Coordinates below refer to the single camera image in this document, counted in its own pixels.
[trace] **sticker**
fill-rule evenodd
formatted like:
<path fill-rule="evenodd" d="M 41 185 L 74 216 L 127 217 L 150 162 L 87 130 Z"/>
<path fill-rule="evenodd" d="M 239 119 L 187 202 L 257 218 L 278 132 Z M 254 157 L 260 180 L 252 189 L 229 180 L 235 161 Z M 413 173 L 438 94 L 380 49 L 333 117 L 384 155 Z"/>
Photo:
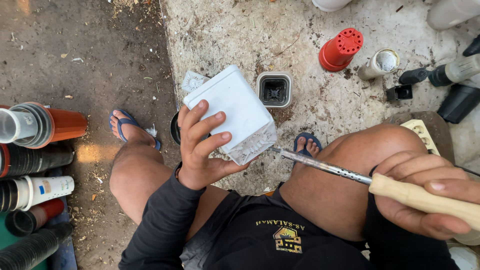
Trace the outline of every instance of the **sticker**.
<path fill-rule="evenodd" d="M 27 125 L 33 124 L 33 119 L 30 116 L 24 116 L 25 122 L 27 122 Z"/>
<path fill-rule="evenodd" d="M 43 183 L 43 186 L 45 187 L 45 193 L 52 192 L 52 188 L 50 187 L 50 182 L 49 181 L 42 181 L 42 183 Z"/>

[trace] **blue flip-flop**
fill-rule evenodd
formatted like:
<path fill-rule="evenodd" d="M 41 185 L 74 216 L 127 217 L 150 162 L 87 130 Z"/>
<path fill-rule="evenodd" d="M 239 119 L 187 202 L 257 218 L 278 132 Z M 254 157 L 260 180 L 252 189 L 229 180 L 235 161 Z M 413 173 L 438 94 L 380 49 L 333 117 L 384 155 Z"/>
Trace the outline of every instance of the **blue flip-flop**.
<path fill-rule="evenodd" d="M 121 109 L 115 109 L 115 110 L 119 110 L 121 111 L 126 117 L 128 117 L 129 119 L 127 118 L 122 118 L 122 119 L 119 119 L 118 122 L 117 122 L 117 131 L 120 135 L 120 138 L 124 141 L 124 142 L 127 142 L 127 139 L 125 138 L 125 136 L 123 136 L 123 132 L 121 131 L 121 125 L 123 124 L 132 124 L 132 125 L 136 125 L 138 126 L 139 128 L 142 128 L 138 123 L 137 121 L 135 121 L 135 119 L 129 115 L 126 111 L 124 110 L 121 110 Z M 110 115 L 108 116 L 108 125 L 110 127 L 110 130 L 113 131 L 112 129 L 112 124 L 110 124 L 110 121 L 112 120 L 111 117 L 113 116 L 113 111 L 110 113 Z M 158 140 L 155 139 L 155 149 L 157 150 L 160 150 L 160 142 Z"/>
<path fill-rule="evenodd" d="M 317 144 L 317 147 L 320 149 L 320 151 L 322 151 L 322 144 L 320 144 L 320 141 L 317 139 L 317 137 L 313 136 L 312 134 L 308 133 L 308 132 L 304 132 L 304 133 L 300 133 L 296 138 L 295 138 L 295 141 L 293 142 L 293 151 L 297 152 L 297 141 L 299 140 L 300 137 L 304 137 L 305 138 L 305 145 L 304 145 L 304 148 L 302 150 L 300 150 L 300 154 L 303 154 L 305 156 L 309 156 L 311 157 L 312 154 L 310 154 L 310 152 L 307 150 L 307 142 L 308 142 L 308 139 L 312 139 L 314 143 Z"/>

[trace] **person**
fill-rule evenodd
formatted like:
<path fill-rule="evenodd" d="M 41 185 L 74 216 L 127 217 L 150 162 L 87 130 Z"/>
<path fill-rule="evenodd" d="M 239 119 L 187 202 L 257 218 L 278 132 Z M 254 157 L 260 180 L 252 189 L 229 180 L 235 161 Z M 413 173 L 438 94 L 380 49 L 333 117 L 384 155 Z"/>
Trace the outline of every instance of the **person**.
<path fill-rule="evenodd" d="M 119 269 L 457 269 L 444 240 L 467 233 L 468 224 L 374 196 L 366 185 L 299 163 L 272 196 L 240 196 L 212 185 L 249 164 L 208 157 L 232 135 L 202 141 L 227 117 L 218 112 L 200 121 L 207 110 L 202 100 L 179 111 L 182 162 L 174 169 L 130 115 L 113 111 L 113 134 L 128 142 L 114 159 L 110 189 L 138 224 Z M 480 184 L 429 155 L 402 126 L 376 125 L 324 149 L 307 137 L 298 137 L 296 151 L 480 204 Z M 369 261 L 360 252 L 366 242 Z"/>

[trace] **fingernail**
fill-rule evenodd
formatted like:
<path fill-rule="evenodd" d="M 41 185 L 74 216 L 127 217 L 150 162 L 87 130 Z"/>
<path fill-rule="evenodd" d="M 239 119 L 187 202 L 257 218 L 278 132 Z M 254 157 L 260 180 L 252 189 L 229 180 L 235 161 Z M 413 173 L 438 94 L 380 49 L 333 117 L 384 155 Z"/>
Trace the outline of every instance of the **fingernail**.
<path fill-rule="evenodd" d="M 445 185 L 441 183 L 430 183 L 430 186 L 432 187 L 433 190 L 437 190 L 437 191 L 445 189 Z"/>

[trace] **knee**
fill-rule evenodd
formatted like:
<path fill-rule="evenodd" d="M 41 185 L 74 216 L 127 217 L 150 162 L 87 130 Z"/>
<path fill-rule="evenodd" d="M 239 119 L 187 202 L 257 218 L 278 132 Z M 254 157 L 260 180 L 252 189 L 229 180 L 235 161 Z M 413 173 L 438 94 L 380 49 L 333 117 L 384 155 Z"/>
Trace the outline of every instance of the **knee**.
<path fill-rule="evenodd" d="M 427 153 L 420 137 L 412 130 L 395 124 L 379 124 L 365 130 L 370 140 L 382 144 L 380 147 L 392 147 L 398 151 L 413 150 Z"/>

